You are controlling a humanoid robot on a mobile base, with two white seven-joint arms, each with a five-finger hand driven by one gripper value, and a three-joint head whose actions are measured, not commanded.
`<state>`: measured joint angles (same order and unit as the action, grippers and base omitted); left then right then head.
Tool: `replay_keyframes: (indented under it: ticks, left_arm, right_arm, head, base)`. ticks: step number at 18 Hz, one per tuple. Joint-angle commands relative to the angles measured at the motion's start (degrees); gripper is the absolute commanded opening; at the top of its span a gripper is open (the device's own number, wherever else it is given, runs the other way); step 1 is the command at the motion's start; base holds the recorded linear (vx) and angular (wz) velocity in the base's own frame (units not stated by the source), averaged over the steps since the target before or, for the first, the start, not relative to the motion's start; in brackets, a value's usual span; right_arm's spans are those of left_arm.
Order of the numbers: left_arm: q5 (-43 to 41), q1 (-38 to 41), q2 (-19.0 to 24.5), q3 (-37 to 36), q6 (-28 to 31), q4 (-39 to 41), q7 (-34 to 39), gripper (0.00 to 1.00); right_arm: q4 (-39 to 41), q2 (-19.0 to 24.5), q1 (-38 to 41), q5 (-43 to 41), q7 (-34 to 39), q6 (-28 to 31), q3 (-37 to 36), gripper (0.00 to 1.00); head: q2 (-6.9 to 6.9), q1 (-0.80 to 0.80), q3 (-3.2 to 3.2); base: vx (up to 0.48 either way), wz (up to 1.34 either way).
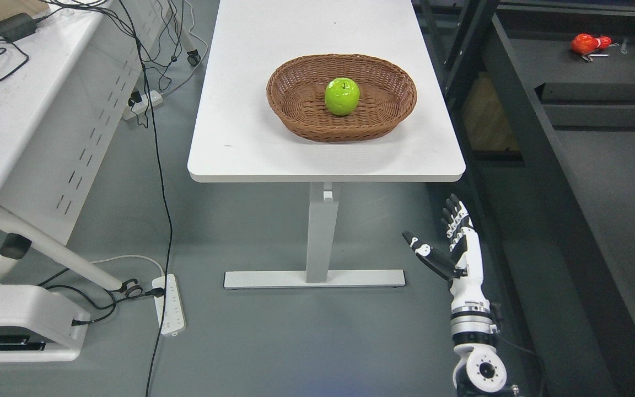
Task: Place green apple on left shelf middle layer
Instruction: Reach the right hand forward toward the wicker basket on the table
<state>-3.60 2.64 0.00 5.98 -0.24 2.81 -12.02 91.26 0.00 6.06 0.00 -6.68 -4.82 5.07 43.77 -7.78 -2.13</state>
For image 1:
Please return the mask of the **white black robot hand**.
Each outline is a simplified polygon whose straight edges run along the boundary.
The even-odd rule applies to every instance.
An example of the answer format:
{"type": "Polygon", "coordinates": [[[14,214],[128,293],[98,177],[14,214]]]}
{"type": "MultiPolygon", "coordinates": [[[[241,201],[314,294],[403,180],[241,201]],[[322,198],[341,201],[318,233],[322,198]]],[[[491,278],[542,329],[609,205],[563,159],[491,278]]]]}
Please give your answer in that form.
{"type": "Polygon", "coordinates": [[[442,221],[449,241],[448,254],[409,231],[402,232],[402,236],[416,257],[448,282],[452,314],[490,314],[491,303],[482,291],[484,271],[479,235],[465,203],[455,194],[446,199],[442,221]]]}

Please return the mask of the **white robot base unit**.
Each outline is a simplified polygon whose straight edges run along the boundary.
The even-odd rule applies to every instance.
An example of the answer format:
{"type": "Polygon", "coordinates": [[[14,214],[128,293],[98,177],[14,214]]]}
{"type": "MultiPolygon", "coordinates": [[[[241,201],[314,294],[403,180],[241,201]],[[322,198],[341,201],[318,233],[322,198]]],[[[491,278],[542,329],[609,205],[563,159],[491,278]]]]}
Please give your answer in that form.
{"type": "Polygon", "coordinates": [[[0,284],[0,363],[74,360],[90,319],[87,310],[58,292],[0,284]]]}

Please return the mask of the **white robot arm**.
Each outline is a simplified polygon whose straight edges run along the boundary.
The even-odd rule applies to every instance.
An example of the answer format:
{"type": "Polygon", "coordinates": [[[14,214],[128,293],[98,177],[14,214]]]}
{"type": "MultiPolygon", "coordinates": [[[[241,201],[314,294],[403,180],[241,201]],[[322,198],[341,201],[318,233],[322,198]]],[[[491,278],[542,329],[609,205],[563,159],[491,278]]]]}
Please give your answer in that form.
{"type": "Polygon", "coordinates": [[[467,307],[451,315],[454,352],[459,356],[452,372],[457,396],[521,396],[508,382],[507,368],[497,354],[499,330],[487,312],[467,307]]]}

